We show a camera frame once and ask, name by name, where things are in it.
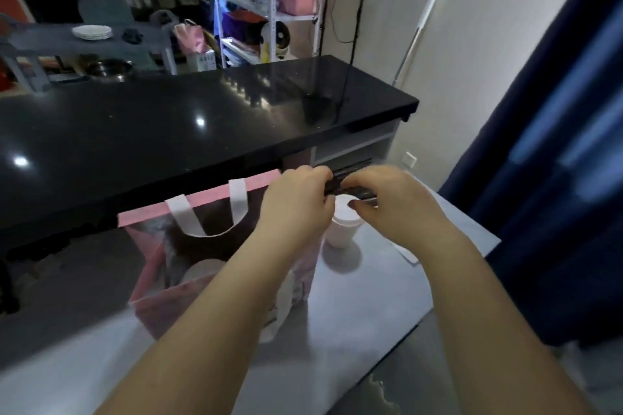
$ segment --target black countertop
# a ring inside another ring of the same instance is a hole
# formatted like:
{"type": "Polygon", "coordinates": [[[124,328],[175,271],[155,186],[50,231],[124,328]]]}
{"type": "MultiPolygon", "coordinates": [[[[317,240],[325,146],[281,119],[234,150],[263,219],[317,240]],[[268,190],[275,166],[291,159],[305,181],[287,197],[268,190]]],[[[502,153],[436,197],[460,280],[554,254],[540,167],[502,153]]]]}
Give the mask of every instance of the black countertop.
{"type": "Polygon", "coordinates": [[[332,56],[0,99],[0,249],[225,183],[417,104],[332,56]]]}

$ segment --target curtain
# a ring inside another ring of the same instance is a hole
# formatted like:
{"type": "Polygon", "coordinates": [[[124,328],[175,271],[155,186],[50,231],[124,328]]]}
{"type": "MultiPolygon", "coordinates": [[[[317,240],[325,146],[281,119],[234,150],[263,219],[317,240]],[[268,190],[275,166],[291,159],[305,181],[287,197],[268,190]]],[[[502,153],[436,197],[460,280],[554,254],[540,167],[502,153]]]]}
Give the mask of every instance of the curtain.
{"type": "Polygon", "coordinates": [[[623,333],[623,0],[568,0],[440,194],[541,340],[623,333]]]}

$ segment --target bright light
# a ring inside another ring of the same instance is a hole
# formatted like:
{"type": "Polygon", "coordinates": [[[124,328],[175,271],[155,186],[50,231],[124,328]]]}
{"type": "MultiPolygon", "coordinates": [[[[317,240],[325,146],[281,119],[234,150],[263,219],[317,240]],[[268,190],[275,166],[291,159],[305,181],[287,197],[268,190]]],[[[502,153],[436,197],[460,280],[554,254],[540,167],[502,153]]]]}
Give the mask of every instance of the bright light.
{"type": "Polygon", "coordinates": [[[29,164],[28,159],[24,158],[23,156],[15,156],[13,158],[13,163],[15,164],[15,166],[20,168],[25,168],[29,164]]]}

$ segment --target electrical socket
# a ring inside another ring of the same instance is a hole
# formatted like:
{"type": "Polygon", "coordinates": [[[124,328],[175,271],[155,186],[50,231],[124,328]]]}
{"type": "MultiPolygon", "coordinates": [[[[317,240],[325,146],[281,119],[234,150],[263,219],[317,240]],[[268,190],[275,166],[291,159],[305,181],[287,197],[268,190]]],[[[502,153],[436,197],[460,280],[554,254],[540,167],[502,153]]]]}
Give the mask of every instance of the electrical socket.
{"type": "Polygon", "coordinates": [[[416,161],[417,161],[417,158],[411,153],[409,153],[409,151],[406,151],[401,159],[401,163],[404,164],[409,169],[413,169],[413,166],[416,165],[416,161]]]}

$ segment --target steel bowl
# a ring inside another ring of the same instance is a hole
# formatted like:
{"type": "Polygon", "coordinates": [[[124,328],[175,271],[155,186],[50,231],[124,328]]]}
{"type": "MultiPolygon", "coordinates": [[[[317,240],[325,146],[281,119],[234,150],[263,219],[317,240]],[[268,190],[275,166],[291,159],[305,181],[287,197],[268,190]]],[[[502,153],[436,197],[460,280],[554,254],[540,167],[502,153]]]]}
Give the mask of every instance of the steel bowl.
{"type": "Polygon", "coordinates": [[[85,72],[94,81],[125,82],[132,76],[134,67],[122,59],[102,59],[88,65],[85,72]]]}

